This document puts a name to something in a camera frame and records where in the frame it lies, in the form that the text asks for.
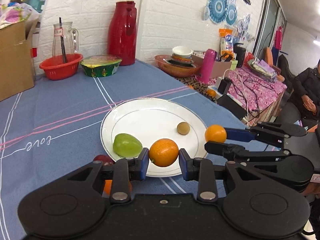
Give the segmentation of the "small orange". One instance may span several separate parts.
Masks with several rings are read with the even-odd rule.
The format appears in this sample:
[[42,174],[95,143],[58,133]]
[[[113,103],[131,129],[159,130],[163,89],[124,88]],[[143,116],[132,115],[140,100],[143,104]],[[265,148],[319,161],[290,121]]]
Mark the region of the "small orange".
[[220,125],[212,125],[206,129],[204,137],[206,142],[224,143],[227,140],[227,132],[225,128]]
[[150,161],[158,167],[168,167],[178,158],[178,146],[170,139],[159,139],[149,149]]

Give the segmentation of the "large orange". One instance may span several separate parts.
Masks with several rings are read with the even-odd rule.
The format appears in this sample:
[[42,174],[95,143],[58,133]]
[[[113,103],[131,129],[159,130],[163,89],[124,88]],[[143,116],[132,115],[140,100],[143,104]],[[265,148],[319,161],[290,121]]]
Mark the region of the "large orange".
[[[112,180],[105,180],[104,193],[109,197],[111,195]],[[129,191],[132,191],[132,184],[129,182]]]

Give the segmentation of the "green apple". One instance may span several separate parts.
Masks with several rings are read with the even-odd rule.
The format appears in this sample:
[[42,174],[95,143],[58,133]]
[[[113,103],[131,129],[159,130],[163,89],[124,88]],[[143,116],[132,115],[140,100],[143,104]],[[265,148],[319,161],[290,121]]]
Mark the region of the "green apple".
[[113,151],[124,158],[136,157],[142,149],[142,143],[134,136],[126,133],[116,135],[113,142]]

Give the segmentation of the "brown longan fruit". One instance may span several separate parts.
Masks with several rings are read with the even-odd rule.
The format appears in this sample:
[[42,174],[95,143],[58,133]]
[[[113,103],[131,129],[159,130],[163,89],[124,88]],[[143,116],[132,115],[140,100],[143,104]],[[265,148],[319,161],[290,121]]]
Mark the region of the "brown longan fruit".
[[179,134],[187,135],[190,132],[190,125],[187,122],[180,122],[176,129]]

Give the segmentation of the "dark plum back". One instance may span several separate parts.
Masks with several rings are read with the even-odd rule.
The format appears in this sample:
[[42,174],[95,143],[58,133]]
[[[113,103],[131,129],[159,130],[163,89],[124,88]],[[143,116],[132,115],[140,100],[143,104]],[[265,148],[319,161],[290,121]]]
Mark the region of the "dark plum back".
[[100,161],[103,163],[104,166],[111,166],[114,164],[114,161],[108,155],[104,155],[104,154],[95,156],[93,161]]

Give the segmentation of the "white ceramic plate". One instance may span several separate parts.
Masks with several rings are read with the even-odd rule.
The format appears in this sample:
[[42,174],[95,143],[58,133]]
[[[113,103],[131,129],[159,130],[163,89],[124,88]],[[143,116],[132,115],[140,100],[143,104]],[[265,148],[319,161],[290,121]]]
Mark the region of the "white ceramic plate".
[[[190,125],[187,135],[177,132],[180,122]],[[120,133],[134,136],[146,148],[158,139],[171,139],[191,158],[204,158],[206,128],[197,114],[179,103],[156,98],[135,99],[119,104],[106,114],[100,126],[100,140],[114,161],[122,158],[113,151],[114,139]]]

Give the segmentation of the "seated person black jacket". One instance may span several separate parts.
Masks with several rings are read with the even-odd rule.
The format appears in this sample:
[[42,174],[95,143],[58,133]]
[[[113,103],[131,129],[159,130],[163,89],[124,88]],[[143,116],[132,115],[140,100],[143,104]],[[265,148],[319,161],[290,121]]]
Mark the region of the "seated person black jacket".
[[312,128],[319,123],[319,66],[307,68],[293,80],[293,92],[282,108],[278,119],[281,123]]

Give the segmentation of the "blue striped tablecloth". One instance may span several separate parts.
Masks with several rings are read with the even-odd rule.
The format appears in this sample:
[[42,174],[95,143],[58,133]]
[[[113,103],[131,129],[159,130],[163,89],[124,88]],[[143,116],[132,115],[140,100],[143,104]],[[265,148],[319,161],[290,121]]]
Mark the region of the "blue striped tablecloth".
[[191,109],[207,126],[244,128],[230,111],[147,63],[92,78],[77,72],[1,102],[1,239],[22,239],[17,208],[29,192],[104,154],[100,124],[116,103],[161,98]]

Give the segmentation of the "green foil bowl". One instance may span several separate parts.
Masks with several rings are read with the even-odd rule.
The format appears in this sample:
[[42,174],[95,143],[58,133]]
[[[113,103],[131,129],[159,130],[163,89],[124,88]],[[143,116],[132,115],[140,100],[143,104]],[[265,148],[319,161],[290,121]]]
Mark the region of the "green foil bowl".
[[122,59],[114,55],[94,55],[80,61],[85,74],[89,77],[106,77],[115,74]]

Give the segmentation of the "red plastic basin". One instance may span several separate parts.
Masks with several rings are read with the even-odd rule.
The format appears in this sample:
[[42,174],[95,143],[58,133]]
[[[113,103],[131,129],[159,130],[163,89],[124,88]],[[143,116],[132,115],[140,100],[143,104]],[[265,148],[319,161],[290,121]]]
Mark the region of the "red plastic basin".
[[40,63],[46,77],[50,80],[62,80],[73,76],[78,71],[83,55],[79,53],[67,54],[67,62],[64,63],[62,55],[48,58]]

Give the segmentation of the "blue paper fan decoration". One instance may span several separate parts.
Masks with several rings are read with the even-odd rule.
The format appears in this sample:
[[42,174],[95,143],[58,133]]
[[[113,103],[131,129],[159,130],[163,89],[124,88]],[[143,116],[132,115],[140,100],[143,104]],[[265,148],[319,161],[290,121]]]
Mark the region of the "blue paper fan decoration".
[[211,20],[215,24],[226,22],[234,25],[238,19],[237,0],[208,0],[204,7],[203,20]]

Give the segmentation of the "red thermos jug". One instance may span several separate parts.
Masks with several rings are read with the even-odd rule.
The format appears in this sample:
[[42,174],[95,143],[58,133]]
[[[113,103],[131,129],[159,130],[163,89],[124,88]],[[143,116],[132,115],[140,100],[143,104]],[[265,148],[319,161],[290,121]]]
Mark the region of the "red thermos jug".
[[137,8],[134,1],[117,2],[107,36],[107,53],[122,59],[120,65],[135,63]]

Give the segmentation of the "cardboard box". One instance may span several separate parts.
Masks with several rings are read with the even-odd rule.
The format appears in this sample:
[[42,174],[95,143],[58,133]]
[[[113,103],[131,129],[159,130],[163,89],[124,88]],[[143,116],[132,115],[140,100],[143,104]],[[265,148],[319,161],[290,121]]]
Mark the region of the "cardboard box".
[[37,20],[1,29],[0,98],[5,100],[35,85],[32,39]]

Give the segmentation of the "glass pitcher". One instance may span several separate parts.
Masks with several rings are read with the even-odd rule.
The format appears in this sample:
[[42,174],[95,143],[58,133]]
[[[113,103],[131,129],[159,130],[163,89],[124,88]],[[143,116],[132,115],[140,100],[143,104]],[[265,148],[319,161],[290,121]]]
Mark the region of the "glass pitcher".
[[[63,37],[66,55],[67,54],[75,54],[79,50],[79,32],[77,29],[73,28],[73,22],[63,22]],[[61,41],[60,35],[62,31],[60,30],[59,23],[54,25],[54,39],[53,39],[53,47],[52,47],[52,56],[62,55],[61,52]]]

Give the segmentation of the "floral cloth in box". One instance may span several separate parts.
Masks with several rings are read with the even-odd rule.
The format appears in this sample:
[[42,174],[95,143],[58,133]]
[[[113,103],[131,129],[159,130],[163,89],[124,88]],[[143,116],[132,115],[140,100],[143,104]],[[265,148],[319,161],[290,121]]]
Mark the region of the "floral cloth in box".
[[1,29],[20,22],[29,26],[39,18],[40,13],[26,3],[1,4]]

